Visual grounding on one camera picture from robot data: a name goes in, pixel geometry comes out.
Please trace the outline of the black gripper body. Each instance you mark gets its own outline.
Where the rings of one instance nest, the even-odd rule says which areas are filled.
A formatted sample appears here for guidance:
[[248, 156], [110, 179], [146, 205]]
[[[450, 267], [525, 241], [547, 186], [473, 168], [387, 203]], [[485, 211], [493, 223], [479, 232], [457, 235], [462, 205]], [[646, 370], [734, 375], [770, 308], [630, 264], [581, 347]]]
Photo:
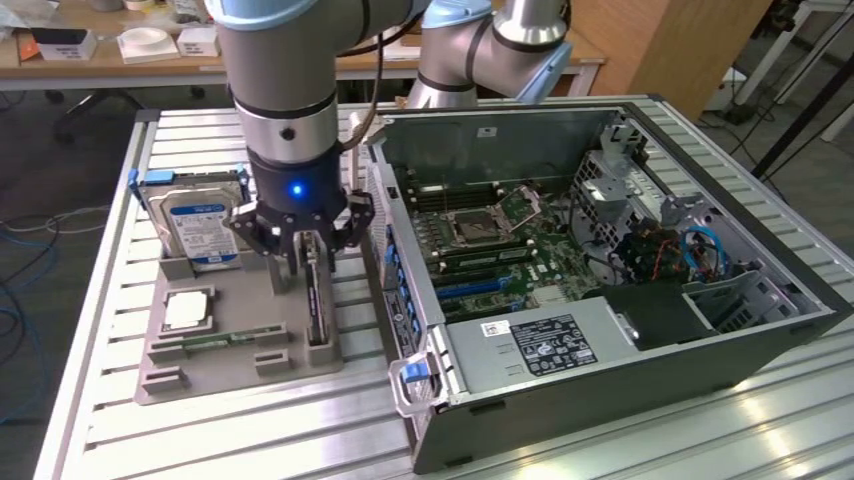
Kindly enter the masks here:
[[347, 207], [342, 184], [342, 144], [306, 162], [282, 163], [248, 150], [256, 184], [258, 213], [264, 220], [295, 231], [328, 234]]

